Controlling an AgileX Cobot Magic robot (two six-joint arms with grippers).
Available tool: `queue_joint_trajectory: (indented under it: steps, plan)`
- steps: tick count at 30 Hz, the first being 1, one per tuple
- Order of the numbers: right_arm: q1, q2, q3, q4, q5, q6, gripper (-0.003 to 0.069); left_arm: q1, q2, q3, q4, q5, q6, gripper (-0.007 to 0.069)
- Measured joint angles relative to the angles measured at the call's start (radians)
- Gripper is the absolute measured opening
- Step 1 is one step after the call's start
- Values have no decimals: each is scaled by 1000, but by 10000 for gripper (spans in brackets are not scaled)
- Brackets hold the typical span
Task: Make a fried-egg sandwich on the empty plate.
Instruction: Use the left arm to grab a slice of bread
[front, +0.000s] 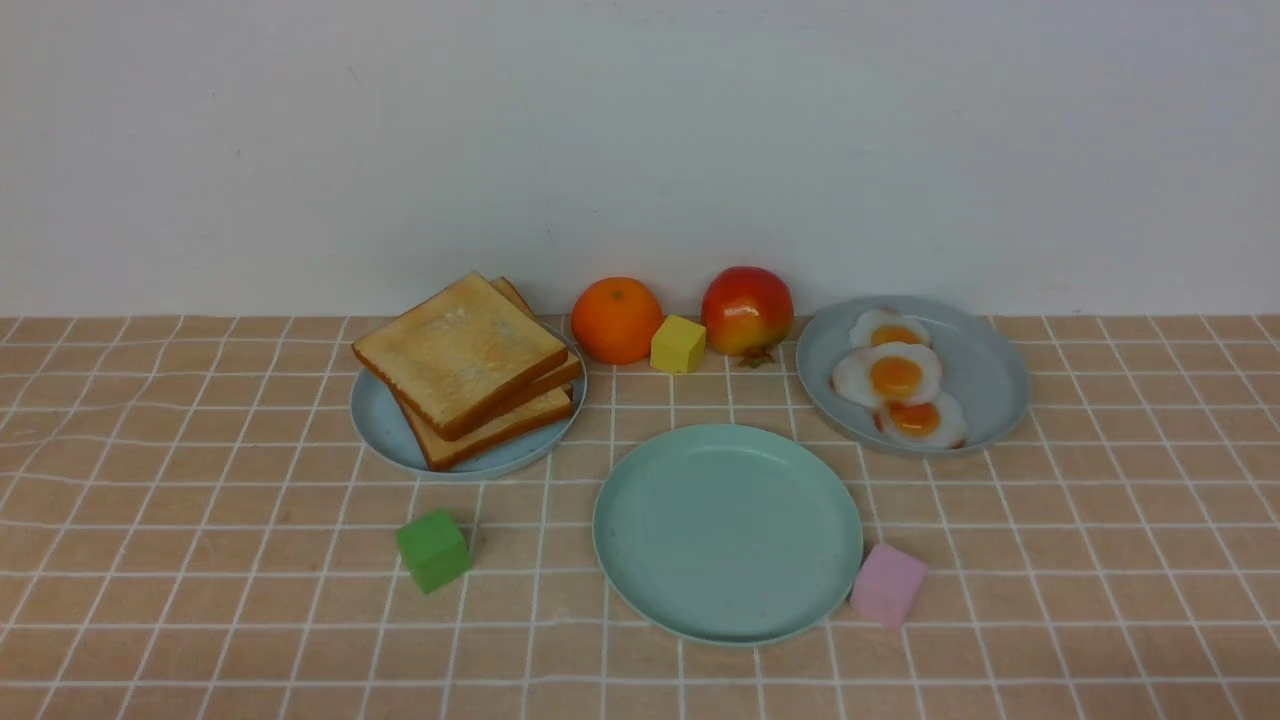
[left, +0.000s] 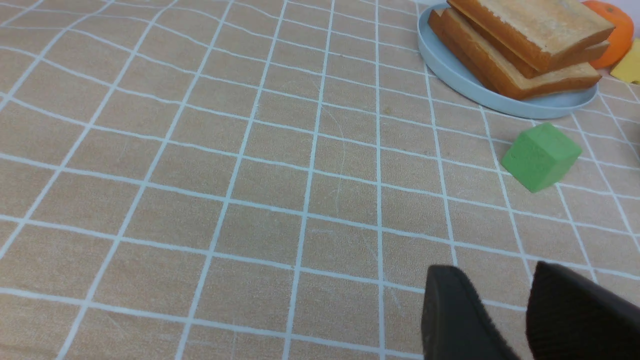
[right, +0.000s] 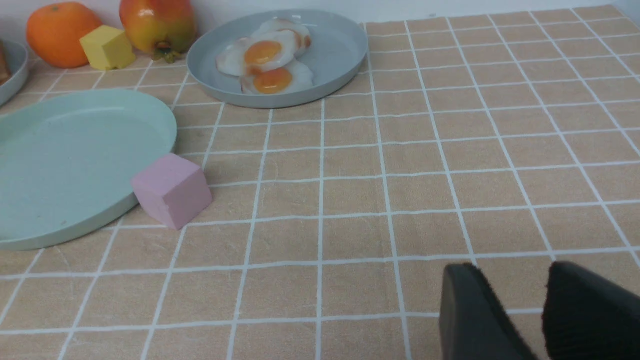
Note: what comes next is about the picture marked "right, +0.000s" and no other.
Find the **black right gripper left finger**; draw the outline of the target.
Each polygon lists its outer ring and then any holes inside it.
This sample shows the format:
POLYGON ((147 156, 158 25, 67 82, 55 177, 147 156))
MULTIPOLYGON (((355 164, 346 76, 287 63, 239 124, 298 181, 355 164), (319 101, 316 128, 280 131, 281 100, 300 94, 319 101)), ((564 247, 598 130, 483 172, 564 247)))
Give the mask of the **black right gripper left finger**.
POLYGON ((442 273, 439 341, 444 360, 537 360, 486 276, 471 263, 442 273))

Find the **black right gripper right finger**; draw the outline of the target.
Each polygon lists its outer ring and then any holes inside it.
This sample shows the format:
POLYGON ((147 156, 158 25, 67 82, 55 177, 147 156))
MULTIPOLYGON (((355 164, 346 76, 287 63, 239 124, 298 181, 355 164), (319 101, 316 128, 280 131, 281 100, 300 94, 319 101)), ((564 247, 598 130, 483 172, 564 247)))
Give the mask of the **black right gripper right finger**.
POLYGON ((637 360, 640 298, 568 260, 548 270, 542 335, 552 360, 637 360))

